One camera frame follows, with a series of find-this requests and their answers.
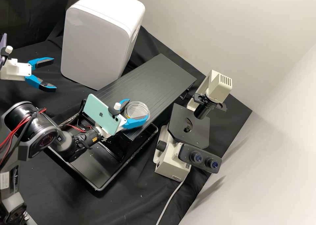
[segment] microscope stage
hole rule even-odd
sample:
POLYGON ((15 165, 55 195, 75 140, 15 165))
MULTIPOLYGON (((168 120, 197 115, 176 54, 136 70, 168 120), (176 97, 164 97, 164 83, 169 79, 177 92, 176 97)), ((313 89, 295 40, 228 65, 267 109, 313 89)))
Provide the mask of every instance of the microscope stage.
POLYGON ((175 103, 168 131, 176 141, 204 149, 209 146, 210 118, 197 119, 193 111, 175 103))

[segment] mint green smartphone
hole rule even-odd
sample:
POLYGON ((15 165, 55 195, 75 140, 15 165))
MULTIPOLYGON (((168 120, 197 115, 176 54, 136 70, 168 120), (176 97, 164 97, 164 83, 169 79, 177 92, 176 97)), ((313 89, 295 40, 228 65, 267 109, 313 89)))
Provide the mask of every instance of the mint green smartphone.
POLYGON ((83 111, 110 135, 115 135, 121 118, 109 113, 108 106, 93 94, 89 94, 83 111))

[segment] white cable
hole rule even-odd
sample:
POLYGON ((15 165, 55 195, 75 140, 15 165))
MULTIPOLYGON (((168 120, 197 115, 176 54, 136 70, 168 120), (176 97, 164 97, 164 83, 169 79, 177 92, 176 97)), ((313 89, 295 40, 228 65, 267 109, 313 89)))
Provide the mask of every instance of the white cable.
POLYGON ((179 188, 182 186, 182 184, 184 183, 184 181, 185 181, 185 179, 187 178, 187 176, 188 176, 188 175, 185 176, 185 178, 183 179, 183 181, 181 181, 181 183, 178 185, 178 187, 177 187, 177 188, 174 190, 174 192, 171 194, 171 196, 170 196, 170 198, 168 199, 168 201, 167 201, 167 203, 166 203, 166 205, 165 205, 163 211, 161 212, 161 215, 160 215, 160 217, 159 217, 159 219, 158 219, 156 225, 159 225, 159 222, 160 222, 162 216, 164 215, 164 213, 165 213, 165 211, 166 211, 166 209, 167 209, 167 207, 168 207, 168 205, 169 205, 169 203, 170 203, 172 197, 175 195, 175 193, 176 193, 176 192, 179 190, 179 188))

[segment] black cloth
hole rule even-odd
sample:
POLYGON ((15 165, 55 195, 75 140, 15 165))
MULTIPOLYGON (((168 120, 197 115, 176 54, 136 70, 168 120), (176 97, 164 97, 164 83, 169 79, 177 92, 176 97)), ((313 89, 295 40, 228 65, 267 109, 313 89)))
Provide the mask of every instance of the black cloth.
POLYGON ((68 0, 0 0, 0 33, 19 48, 44 41, 65 15, 68 0))
MULTIPOLYGON (((64 78, 60 73, 62 38, 45 41, 18 50, 12 57, 27 61, 38 57, 54 57, 55 63, 34 71, 43 80, 57 86, 56 93, 45 93, 29 87, 25 82, 0 80, 0 106, 4 112, 12 104, 30 100, 38 107, 47 107, 48 114, 57 122, 74 115, 82 98, 94 92, 87 87, 64 78)), ((138 35, 131 60, 125 73, 163 53, 173 62, 197 78, 189 94, 193 94, 204 75, 167 48, 144 28, 138 35)), ((189 95, 177 103, 184 105, 189 95)), ((242 127, 251 110, 229 95, 230 111, 211 119, 225 121, 213 125, 210 151, 217 149, 220 156, 226 151, 236 133, 242 127)), ((160 127, 168 122, 172 106, 155 121, 160 127)), ((90 188, 76 175, 68 174, 45 153, 40 153, 21 164, 20 192, 28 204, 28 212, 40 224, 155 224, 168 198, 178 182, 154 173, 152 162, 158 135, 144 147, 102 193, 90 188)), ((199 193, 209 173, 192 167, 183 186, 176 193, 160 224, 178 224, 199 193)))

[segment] white knob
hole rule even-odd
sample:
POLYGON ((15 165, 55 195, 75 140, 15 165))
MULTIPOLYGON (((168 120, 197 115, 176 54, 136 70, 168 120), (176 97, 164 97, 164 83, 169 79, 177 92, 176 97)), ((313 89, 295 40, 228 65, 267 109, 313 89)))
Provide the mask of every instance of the white knob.
POLYGON ((120 110, 121 109, 121 104, 120 103, 115 103, 114 109, 115 110, 120 110))
POLYGON ((6 47, 6 53, 11 54, 12 51, 13 51, 13 47, 11 47, 11 46, 6 47))

